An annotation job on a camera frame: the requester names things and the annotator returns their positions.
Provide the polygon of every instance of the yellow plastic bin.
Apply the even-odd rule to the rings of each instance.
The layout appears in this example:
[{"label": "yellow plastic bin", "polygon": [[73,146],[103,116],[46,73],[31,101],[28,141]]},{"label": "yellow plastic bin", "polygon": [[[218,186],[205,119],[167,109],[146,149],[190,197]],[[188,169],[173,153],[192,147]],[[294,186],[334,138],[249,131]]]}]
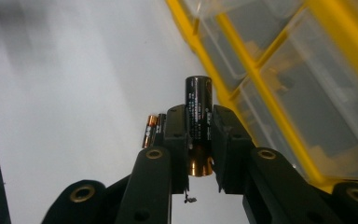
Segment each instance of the yellow plastic bin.
[{"label": "yellow plastic bin", "polygon": [[192,35],[197,38],[212,61],[228,91],[234,91],[246,76],[246,70],[228,42],[215,17],[243,4],[242,0],[180,0]]},{"label": "yellow plastic bin", "polygon": [[240,87],[240,93],[235,98],[240,119],[246,124],[246,130],[258,147],[269,147],[278,150],[289,160],[293,167],[307,179],[307,175],[298,162],[293,149],[282,135],[281,130],[271,116],[260,93],[250,78],[246,78]]},{"label": "yellow plastic bin", "polygon": [[358,0],[305,3],[358,76]]},{"label": "yellow plastic bin", "polygon": [[358,180],[358,76],[307,10],[288,33],[262,80],[312,165],[324,176]]},{"label": "yellow plastic bin", "polygon": [[301,0],[247,0],[225,13],[253,60],[260,59],[301,7]]}]

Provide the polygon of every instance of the aa battery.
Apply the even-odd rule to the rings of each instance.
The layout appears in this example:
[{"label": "aa battery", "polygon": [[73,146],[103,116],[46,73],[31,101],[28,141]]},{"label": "aa battery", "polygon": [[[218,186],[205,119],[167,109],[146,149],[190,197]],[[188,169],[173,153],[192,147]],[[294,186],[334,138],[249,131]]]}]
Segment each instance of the aa battery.
[{"label": "aa battery", "polygon": [[211,119],[212,80],[209,77],[186,79],[187,130],[189,145],[189,174],[210,175],[211,168]]},{"label": "aa battery", "polygon": [[158,117],[150,115],[147,117],[147,123],[145,128],[144,141],[142,142],[142,148],[151,147],[153,144],[153,137],[156,132]]},{"label": "aa battery", "polygon": [[165,120],[167,119],[166,114],[158,114],[156,123],[156,132],[153,137],[153,146],[162,146],[164,138]]}]

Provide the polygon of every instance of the clear plastic panel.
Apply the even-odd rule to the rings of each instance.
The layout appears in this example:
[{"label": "clear plastic panel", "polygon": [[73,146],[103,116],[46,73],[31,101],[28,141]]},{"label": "clear plastic panel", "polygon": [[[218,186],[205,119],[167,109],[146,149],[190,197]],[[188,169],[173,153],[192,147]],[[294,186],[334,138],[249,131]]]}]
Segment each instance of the clear plastic panel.
[{"label": "clear plastic panel", "polygon": [[254,0],[227,12],[247,51],[259,59],[301,6],[300,0]]},{"label": "clear plastic panel", "polygon": [[227,89],[234,91],[246,76],[246,71],[213,18],[201,21],[199,37]]},{"label": "clear plastic panel", "polygon": [[308,11],[261,76],[324,175],[358,179],[358,78]]},{"label": "clear plastic panel", "polygon": [[257,146],[270,147],[281,152],[293,167],[305,176],[293,150],[283,137],[251,79],[246,78],[241,84],[241,94],[236,99],[236,104]]},{"label": "clear plastic panel", "polygon": [[187,16],[204,19],[225,13],[254,0],[179,0],[186,8]]}]

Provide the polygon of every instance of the white surface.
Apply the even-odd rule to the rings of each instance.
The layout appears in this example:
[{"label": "white surface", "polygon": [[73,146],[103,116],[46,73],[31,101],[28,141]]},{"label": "white surface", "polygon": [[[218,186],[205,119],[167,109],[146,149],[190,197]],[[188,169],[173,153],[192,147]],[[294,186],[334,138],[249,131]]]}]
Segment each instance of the white surface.
[{"label": "white surface", "polygon": [[[0,0],[0,162],[13,223],[39,223],[81,179],[129,174],[147,115],[205,75],[163,0]],[[172,223],[246,223],[241,196],[192,178]]]}]

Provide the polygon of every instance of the black battery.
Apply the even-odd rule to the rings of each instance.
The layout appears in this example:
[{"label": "black battery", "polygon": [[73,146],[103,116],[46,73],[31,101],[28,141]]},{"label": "black battery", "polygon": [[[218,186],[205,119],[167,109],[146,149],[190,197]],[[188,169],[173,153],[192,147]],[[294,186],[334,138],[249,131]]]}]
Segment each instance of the black battery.
[{"label": "black battery", "polygon": [[209,77],[186,79],[186,109],[188,130],[193,145],[209,145],[211,142],[212,80]]}]

